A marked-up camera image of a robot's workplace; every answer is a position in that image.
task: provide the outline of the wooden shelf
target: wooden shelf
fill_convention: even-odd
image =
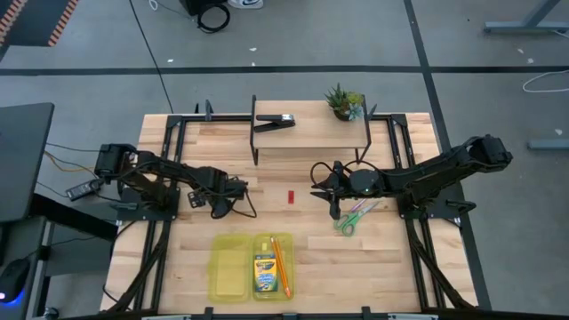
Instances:
[[[271,101],[258,100],[255,115],[292,114],[296,125],[292,128],[253,135],[253,145],[262,148],[365,148],[364,119],[341,121],[333,114],[326,101]],[[265,124],[255,120],[254,125]]]

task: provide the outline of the crayola box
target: crayola box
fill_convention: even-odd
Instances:
[[[256,292],[275,292],[278,281],[276,280],[276,257],[271,254],[257,254],[253,262]]]

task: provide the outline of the wooden table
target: wooden table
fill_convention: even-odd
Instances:
[[[139,149],[160,154],[166,118],[167,115],[145,117]],[[437,156],[429,114],[407,114],[407,120],[416,161]],[[380,168],[393,168],[386,124],[370,122],[370,129],[373,144],[366,160]],[[170,234],[159,313],[202,314],[205,307],[214,307],[216,314],[359,313],[362,306],[371,307],[372,312],[419,311],[405,223],[398,217],[395,201],[382,198],[381,204],[358,223],[355,235],[344,237],[334,230],[327,203],[309,194],[309,169],[313,163],[347,162],[354,159],[353,151],[263,149],[263,162],[255,166],[251,161],[249,131],[249,123],[190,123],[187,127],[181,161],[192,166],[218,167],[249,181],[259,218],[252,220],[230,213],[221,220],[212,220],[209,207],[191,209],[182,196],[179,218],[172,224]],[[399,146],[403,146],[400,136],[398,140]],[[317,180],[327,173],[317,172]],[[289,190],[295,192],[294,204],[288,204]],[[182,194],[189,191],[182,186]],[[343,201],[341,207],[348,210],[354,202]],[[239,202],[236,208],[251,211],[246,201]],[[430,229],[439,267],[462,296],[476,304],[459,229],[444,220],[431,220]],[[116,242],[107,281],[108,291],[116,297],[139,271],[146,230],[147,222],[137,222]],[[293,234],[294,300],[211,303],[207,299],[206,268],[212,239],[218,234],[261,232]],[[430,276],[426,268],[423,272],[433,305]],[[149,306],[153,283],[147,281],[144,307]],[[101,309],[112,304],[104,297]]]

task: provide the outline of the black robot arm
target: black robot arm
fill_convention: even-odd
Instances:
[[[137,164],[132,164],[135,157],[138,157]],[[145,203],[159,211],[170,205],[168,186],[161,181],[149,180],[144,174],[188,184],[193,188],[188,194],[190,205],[195,208],[208,203],[215,219],[227,215],[235,201],[242,200],[247,193],[246,181],[230,178],[222,170],[179,164],[149,151],[139,151],[128,144],[102,145],[95,174],[107,184],[112,180],[124,183],[140,193]]]
[[[335,161],[331,173],[322,182],[314,180],[314,169],[324,163],[316,163],[310,171],[314,183],[314,196],[330,203],[330,215],[340,218],[340,200],[347,198],[377,198],[404,195],[409,205],[424,208],[439,192],[475,172],[497,172],[508,166],[512,155],[499,138],[490,135],[473,137],[458,147],[405,169],[372,169],[352,171],[340,161]]]

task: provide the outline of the yellow tray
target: yellow tray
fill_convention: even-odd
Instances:
[[[208,265],[208,298],[214,302],[243,302],[251,295],[252,238],[216,236]]]

